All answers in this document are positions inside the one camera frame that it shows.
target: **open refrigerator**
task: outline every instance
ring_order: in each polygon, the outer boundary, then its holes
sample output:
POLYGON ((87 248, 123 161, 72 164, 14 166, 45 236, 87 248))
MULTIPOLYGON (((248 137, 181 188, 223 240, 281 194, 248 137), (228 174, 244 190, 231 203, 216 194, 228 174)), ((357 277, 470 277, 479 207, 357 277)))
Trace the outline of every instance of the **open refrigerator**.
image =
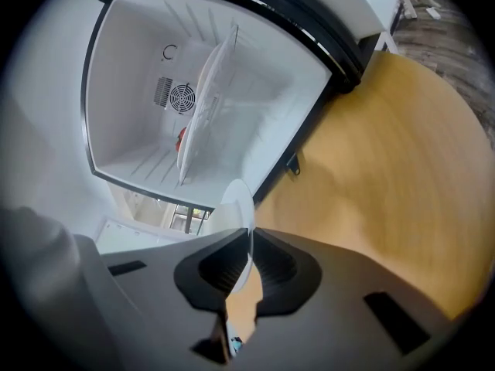
POLYGON ((212 210, 242 179, 260 201, 377 37, 316 0, 101 0, 81 90, 93 173, 212 210))

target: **table top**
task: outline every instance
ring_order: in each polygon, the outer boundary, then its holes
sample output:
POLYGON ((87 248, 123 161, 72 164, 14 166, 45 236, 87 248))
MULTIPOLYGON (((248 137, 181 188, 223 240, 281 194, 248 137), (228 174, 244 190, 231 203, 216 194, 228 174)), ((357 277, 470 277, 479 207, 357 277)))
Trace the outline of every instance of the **table top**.
MULTIPOLYGON (((482 294, 495 254, 495 157, 466 102, 431 70, 375 53, 298 157, 300 175, 278 181, 257 226, 365 254, 450 318, 482 294)), ((261 299, 252 275, 227 308, 261 299)))

